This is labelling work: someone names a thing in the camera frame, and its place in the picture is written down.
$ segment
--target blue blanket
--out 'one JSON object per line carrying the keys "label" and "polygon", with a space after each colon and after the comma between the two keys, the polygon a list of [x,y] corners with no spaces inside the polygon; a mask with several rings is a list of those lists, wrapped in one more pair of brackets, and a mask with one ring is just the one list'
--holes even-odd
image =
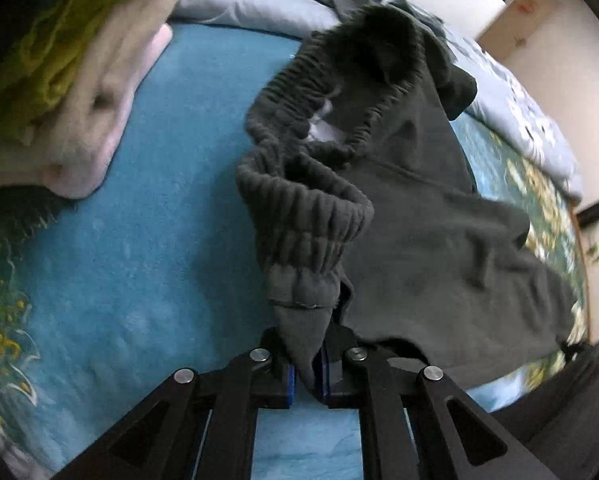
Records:
{"label": "blue blanket", "polygon": [[[1,329],[21,352],[6,353],[16,373],[0,379],[0,415],[49,469],[172,371],[223,367],[275,324],[234,167],[250,148],[247,107],[298,46],[176,25],[137,92],[105,184],[55,211],[56,224],[37,220],[20,257],[7,251],[4,269],[14,272],[0,283],[25,292],[13,308],[27,311],[19,327]],[[356,413],[329,412],[298,388],[290,412],[260,415],[253,478],[361,478]],[[507,402],[521,391],[505,379],[473,394],[493,408],[502,388]]]}

